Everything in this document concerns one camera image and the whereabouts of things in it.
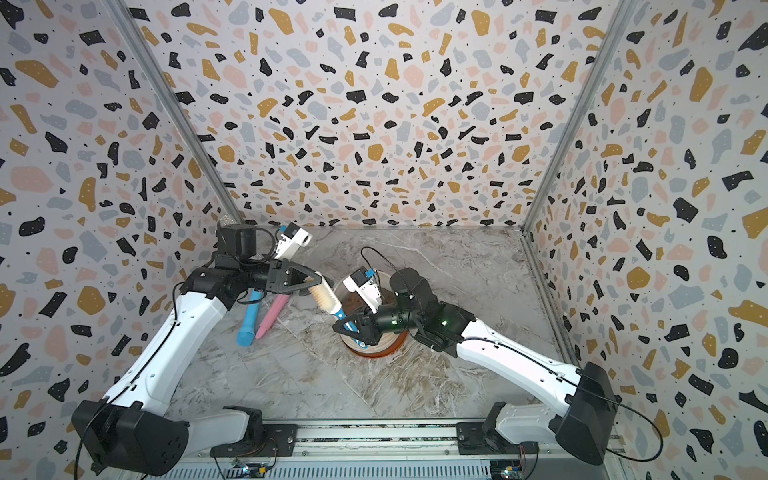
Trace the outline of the cream ceramic pot with mud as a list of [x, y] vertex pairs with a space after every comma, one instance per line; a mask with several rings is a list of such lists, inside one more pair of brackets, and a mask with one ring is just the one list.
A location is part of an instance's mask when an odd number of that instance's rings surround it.
[[354, 354], [382, 358], [400, 349], [408, 338], [398, 326], [396, 294], [388, 289], [389, 276], [380, 277], [373, 268], [359, 268], [347, 276], [334, 292], [340, 297], [343, 318], [333, 327]]

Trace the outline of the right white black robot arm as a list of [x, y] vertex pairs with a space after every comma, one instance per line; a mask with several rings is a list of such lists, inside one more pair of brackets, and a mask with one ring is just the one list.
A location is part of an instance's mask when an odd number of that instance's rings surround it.
[[311, 292], [320, 309], [334, 317], [334, 331], [351, 339], [357, 353], [388, 333], [412, 334], [430, 350], [479, 365], [541, 402], [536, 413], [495, 403], [479, 433], [465, 434], [461, 447], [502, 454], [524, 444], [555, 442], [582, 462], [603, 463], [619, 403], [602, 367], [577, 367], [522, 346], [475, 314], [440, 300], [412, 268], [391, 276], [391, 303], [384, 302], [372, 270], [354, 272], [344, 286], [364, 302], [352, 313], [344, 311], [328, 284]]

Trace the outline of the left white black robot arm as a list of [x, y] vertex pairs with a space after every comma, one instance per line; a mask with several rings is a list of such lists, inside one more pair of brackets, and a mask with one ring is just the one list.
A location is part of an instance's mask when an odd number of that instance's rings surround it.
[[98, 468], [161, 476], [183, 457], [227, 444], [260, 442], [259, 411], [228, 407], [195, 420], [166, 413], [183, 373], [213, 327], [249, 290], [290, 294], [308, 290], [324, 311], [340, 303], [318, 272], [289, 260], [200, 267], [182, 283], [172, 312], [145, 351], [98, 401], [82, 401], [72, 415]]

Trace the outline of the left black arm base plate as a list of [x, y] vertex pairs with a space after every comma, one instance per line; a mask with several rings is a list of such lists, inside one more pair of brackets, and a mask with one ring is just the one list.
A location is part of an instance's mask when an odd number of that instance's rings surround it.
[[254, 433], [235, 443], [223, 444], [210, 449], [213, 458], [291, 457], [296, 445], [298, 425], [289, 423], [268, 423], [256, 428]]

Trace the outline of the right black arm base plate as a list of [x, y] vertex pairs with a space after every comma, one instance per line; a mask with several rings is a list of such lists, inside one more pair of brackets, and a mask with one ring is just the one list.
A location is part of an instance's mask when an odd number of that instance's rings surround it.
[[456, 424], [458, 449], [461, 455], [536, 455], [537, 442], [510, 443], [484, 422]]

